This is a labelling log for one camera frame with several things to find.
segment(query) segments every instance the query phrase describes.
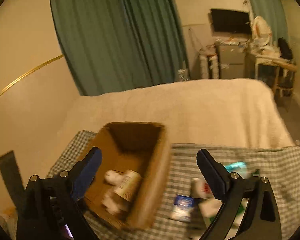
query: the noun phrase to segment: black screen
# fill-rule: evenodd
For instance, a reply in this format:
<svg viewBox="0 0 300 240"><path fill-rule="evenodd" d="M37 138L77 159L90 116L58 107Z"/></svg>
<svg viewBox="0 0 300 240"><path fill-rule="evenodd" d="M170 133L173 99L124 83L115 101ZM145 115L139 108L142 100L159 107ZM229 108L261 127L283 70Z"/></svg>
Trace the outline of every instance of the black screen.
<svg viewBox="0 0 300 240"><path fill-rule="evenodd" d="M242 11L211 9L215 32L251 34L249 14Z"/></svg>

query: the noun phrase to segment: gold wall trim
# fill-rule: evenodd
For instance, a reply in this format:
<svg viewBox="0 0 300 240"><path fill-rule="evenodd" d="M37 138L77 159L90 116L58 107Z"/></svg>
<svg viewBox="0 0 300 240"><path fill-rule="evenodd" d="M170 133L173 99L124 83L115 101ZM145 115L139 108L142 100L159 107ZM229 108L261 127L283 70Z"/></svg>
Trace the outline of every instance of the gold wall trim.
<svg viewBox="0 0 300 240"><path fill-rule="evenodd" d="M63 56L63 55L60 55L60 56L58 56L58 57L52 58L52 59L50 59L50 60L48 60L48 61L46 61L46 62L40 64L39 66L37 66L37 67L35 67L35 68L33 68L33 69L30 69L27 73L25 73L25 74L23 74L22 76L18 77L15 81L11 82L8 86L6 86L6 87L1 91L0 96L2 96L9 88L11 88L14 84L16 84L17 82L19 82L21 79L25 78L26 76L32 74L33 72L37 71L38 69L40 69L40 68L42 68L42 67L44 67L44 66L46 66L46 65L48 65L48 64L50 64L50 63L52 63L52 62L54 62L54 61L56 61L56 60L58 60L58 59L60 59L60 58L62 58L62 57L64 57L64 56Z"/></svg>

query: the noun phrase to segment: checkered cloth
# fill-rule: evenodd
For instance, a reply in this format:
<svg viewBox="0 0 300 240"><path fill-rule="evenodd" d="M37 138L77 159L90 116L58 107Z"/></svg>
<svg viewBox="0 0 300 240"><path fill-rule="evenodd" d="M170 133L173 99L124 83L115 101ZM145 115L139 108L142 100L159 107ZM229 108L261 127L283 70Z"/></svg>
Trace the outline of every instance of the checkered cloth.
<svg viewBox="0 0 300 240"><path fill-rule="evenodd" d="M47 177L60 170L70 170L94 133L81 131L72 139L60 158L51 168ZM155 222L149 230L124 231L106 225L92 212L85 212L85 218L101 240L148 240L148 239L186 239L189 232L205 230L198 210L193 212L191 223L169 219L176 194L190 195L192 178L202 174L196 164L196 154L206 148L217 162L224 165L237 161L247 163L248 171L260 169L260 175L269 178L277 201L282 239L288 239L300 225L300 147L284 149L244 149L233 147L211 147L198 144L172 145L172 160L169 179Z"/></svg>

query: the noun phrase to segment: curtain fold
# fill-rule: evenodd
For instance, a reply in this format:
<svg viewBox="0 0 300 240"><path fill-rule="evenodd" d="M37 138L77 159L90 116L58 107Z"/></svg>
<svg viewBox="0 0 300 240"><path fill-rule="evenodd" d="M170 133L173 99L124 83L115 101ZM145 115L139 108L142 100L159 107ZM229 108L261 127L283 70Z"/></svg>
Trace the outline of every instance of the curtain fold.
<svg viewBox="0 0 300 240"><path fill-rule="evenodd" d="M151 86L121 0L50 0L59 43L82 95Z"/></svg>
<svg viewBox="0 0 300 240"><path fill-rule="evenodd" d="M153 84L174 82L177 71L188 67L174 0L122 1Z"/></svg>
<svg viewBox="0 0 300 240"><path fill-rule="evenodd" d="M269 24L273 40L288 39L288 28L280 0L250 0L254 16L262 16Z"/></svg>
<svg viewBox="0 0 300 240"><path fill-rule="evenodd" d="M174 82L186 52L173 0L50 0L81 95Z"/></svg>

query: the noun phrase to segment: bolt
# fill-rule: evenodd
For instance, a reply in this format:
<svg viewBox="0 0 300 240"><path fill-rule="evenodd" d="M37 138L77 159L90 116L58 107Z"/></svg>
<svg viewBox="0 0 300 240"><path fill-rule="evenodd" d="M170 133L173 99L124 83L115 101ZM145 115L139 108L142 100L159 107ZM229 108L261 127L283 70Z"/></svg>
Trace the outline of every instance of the bolt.
<svg viewBox="0 0 300 240"><path fill-rule="evenodd" d="M30 180L31 181L36 181L38 179L38 176L37 175L33 175L31 176Z"/></svg>
<svg viewBox="0 0 300 240"><path fill-rule="evenodd" d="M230 173L230 176L231 176L231 178L233 178L233 179L239 178L239 174L236 173L236 172L231 172L231 173Z"/></svg>
<svg viewBox="0 0 300 240"><path fill-rule="evenodd" d="M69 172L68 171L63 171L60 173L60 177L65 178L66 176L68 176Z"/></svg>
<svg viewBox="0 0 300 240"><path fill-rule="evenodd" d="M269 182L269 179L268 178L266 178L266 177L262 177L261 178L261 181L263 182L263 183L268 183Z"/></svg>

